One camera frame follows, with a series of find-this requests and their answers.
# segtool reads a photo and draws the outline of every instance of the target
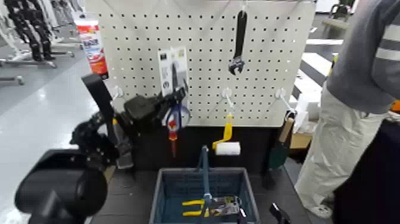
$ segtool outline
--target yellow paint roller handle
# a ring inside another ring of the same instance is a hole
[[[285,126],[283,127],[282,132],[280,133],[279,142],[284,143],[286,141],[286,139],[288,138],[290,129],[292,128],[294,122],[295,121],[293,118],[288,118],[288,120],[285,123]]]
[[[232,129],[233,129],[232,118],[233,118],[232,114],[228,114],[226,116],[226,124],[225,124],[225,129],[224,129],[224,138],[219,140],[219,141],[216,141],[216,142],[212,143],[212,148],[214,150],[217,148],[217,144],[229,141],[232,138]]]

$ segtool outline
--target adjustable wrench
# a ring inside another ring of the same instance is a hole
[[[235,54],[233,56],[232,61],[229,62],[229,72],[231,72],[231,74],[233,75],[236,75],[235,73],[236,68],[238,72],[241,73],[243,71],[243,66],[245,65],[245,62],[242,60],[242,52],[245,40],[246,25],[247,25],[247,13],[246,11],[242,10],[237,15]]]

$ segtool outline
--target screwdriver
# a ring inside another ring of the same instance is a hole
[[[178,134],[176,132],[176,120],[172,120],[168,123],[168,129],[170,131],[169,133],[169,140],[171,141],[171,151],[172,151],[172,156],[175,158],[176,157],[176,140],[178,139]]]

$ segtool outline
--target white pants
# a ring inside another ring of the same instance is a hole
[[[319,206],[350,177],[384,118],[349,108],[324,85],[318,126],[295,185],[304,207]]]

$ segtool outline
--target gray sweatshirt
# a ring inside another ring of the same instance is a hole
[[[357,9],[329,92],[366,113],[386,113],[400,99],[400,0],[370,0]]]

